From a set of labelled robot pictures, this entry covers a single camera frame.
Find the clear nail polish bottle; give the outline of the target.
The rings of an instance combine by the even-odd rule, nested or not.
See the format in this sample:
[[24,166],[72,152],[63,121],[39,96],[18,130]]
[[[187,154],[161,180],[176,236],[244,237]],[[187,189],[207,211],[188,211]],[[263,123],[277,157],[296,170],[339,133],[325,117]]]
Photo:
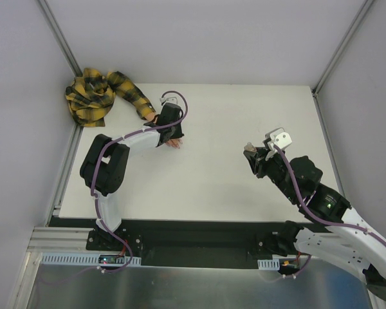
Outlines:
[[248,142],[245,146],[244,146],[244,150],[245,151],[248,151],[248,152],[256,152],[256,148],[255,146],[251,143],[251,142]]

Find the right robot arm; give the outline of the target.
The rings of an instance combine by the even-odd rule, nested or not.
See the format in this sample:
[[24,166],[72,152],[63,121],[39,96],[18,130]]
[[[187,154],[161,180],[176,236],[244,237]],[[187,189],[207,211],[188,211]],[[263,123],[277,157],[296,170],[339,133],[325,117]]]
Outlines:
[[316,256],[365,283],[368,291],[386,302],[386,238],[375,231],[350,202],[321,183],[323,172],[307,157],[288,160],[283,150],[244,147],[244,156],[257,178],[269,178],[287,200],[310,222],[346,241],[325,239],[299,223],[286,221],[283,228],[261,240],[272,254],[296,251]]

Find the mannequin hand with painted nails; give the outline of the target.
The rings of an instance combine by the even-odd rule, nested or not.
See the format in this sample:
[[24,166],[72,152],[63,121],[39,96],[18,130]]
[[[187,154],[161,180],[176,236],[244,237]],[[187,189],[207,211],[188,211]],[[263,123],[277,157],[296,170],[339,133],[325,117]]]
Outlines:
[[[148,122],[157,123],[158,115],[155,112],[152,112],[146,115],[145,119]],[[173,147],[175,149],[179,149],[182,144],[183,142],[180,138],[170,139],[166,142],[167,146]]]

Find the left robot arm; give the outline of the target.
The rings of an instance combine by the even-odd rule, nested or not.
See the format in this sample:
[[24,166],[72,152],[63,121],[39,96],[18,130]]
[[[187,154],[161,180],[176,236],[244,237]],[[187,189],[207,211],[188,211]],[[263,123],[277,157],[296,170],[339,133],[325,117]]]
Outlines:
[[108,250],[123,247],[123,235],[117,231],[122,220],[119,218],[118,202],[114,195],[124,180],[128,159],[169,140],[183,137],[183,117],[180,106],[166,102],[161,113],[141,130],[123,138],[113,139],[103,134],[94,138],[80,167],[80,177],[89,187],[95,201],[96,228],[90,236],[94,245],[104,245]]

